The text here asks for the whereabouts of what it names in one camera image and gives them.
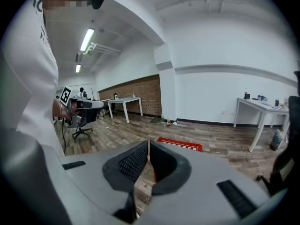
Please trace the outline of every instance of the wooden floor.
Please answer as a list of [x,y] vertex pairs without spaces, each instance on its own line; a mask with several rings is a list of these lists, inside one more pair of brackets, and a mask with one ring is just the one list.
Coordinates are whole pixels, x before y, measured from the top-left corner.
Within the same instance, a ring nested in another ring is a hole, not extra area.
[[[117,148],[143,140],[157,140],[159,137],[201,143],[203,152],[212,154],[229,163],[244,175],[255,179],[257,175],[270,177],[276,156],[286,147],[277,151],[269,148],[275,129],[264,128],[262,135],[252,153],[249,146],[257,132],[257,128],[227,127],[178,122],[178,125],[164,126],[161,122],[150,122],[153,118],[129,114],[130,123],[126,123],[124,113],[117,113],[114,118],[106,116],[98,121],[86,125],[92,128],[89,137],[80,135],[76,142],[72,138],[74,128],[64,126],[67,142],[66,155],[95,152],[98,150]],[[55,123],[55,129],[63,144],[61,122]],[[151,189],[154,184],[153,169],[148,162],[139,180],[135,184],[135,201],[137,211],[142,213],[150,202]]]

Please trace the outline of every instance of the black vent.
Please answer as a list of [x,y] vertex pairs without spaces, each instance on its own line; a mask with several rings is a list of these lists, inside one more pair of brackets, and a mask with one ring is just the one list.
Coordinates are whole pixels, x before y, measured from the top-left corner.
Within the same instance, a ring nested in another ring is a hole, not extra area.
[[119,172],[135,183],[145,167],[148,160],[147,155],[148,147],[140,147],[136,152],[119,162]]
[[228,202],[233,206],[240,218],[254,212],[256,207],[242,194],[242,192],[230,181],[217,183]]
[[80,167],[80,166],[83,166],[83,165],[86,165],[86,163],[83,162],[83,161],[78,161],[78,162],[63,164],[62,166],[65,170],[68,170],[68,169],[75,168],[75,167]]

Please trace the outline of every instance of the light fixture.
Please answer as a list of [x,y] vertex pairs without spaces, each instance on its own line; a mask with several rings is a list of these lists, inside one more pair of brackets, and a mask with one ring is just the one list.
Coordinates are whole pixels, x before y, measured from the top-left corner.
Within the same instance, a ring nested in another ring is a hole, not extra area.
[[92,37],[93,33],[94,33],[94,29],[92,28],[89,28],[84,36],[84,39],[83,39],[83,42],[82,42],[82,45],[81,45],[81,48],[80,48],[80,51],[85,51],[86,50],[86,47],[88,46],[89,44],[89,41],[90,41],[90,38]]
[[77,65],[76,65],[76,72],[79,73],[79,72],[80,72],[80,69],[81,69],[81,65],[80,65],[80,64],[77,64]]

